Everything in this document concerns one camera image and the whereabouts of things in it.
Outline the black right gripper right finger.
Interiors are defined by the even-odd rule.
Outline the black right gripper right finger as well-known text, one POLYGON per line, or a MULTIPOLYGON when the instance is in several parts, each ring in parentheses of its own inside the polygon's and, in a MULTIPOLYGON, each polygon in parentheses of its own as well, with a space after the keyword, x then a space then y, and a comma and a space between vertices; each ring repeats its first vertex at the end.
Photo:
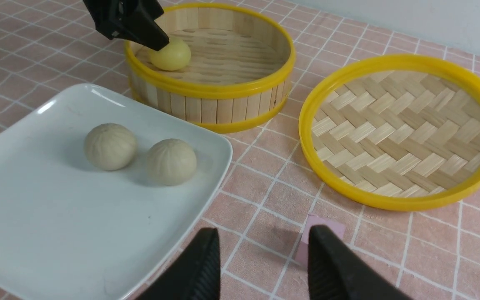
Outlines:
POLYGON ((339 239, 316 245, 310 231, 308 290, 311 300, 409 300, 339 239))

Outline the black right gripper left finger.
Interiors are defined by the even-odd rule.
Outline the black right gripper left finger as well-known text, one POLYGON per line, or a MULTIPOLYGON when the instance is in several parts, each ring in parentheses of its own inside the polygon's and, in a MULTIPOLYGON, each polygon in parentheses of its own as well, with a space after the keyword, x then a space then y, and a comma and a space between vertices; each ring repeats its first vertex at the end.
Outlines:
POLYGON ((218 230, 204 227, 137 300, 218 300, 220 268, 218 230))

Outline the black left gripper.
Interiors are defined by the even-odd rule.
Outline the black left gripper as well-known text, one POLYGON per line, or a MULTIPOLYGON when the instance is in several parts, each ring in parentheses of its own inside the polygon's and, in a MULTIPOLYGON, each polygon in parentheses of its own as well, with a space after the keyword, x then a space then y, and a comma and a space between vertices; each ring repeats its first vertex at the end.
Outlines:
POLYGON ((169 36, 156 20, 164 15, 158 0, 84 0, 95 23, 95 30, 112 40, 130 40, 159 51, 169 36))

